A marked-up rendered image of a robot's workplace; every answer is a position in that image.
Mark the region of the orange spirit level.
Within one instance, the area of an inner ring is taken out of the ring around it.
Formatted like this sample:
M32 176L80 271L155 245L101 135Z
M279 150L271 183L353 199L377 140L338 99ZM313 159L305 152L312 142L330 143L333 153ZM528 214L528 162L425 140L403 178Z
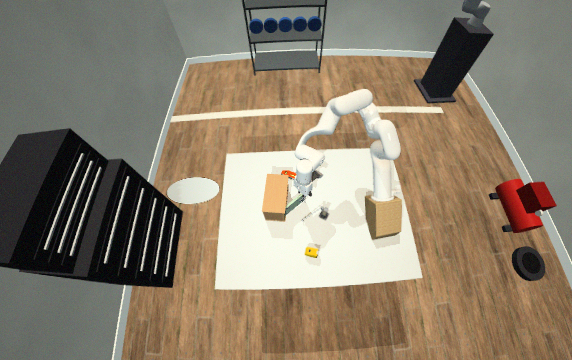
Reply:
M291 172L291 171L289 171L289 170L283 170L283 171L281 172L281 175L289 175L288 178L294 180L294 178L295 178L295 176L296 176L296 173Z

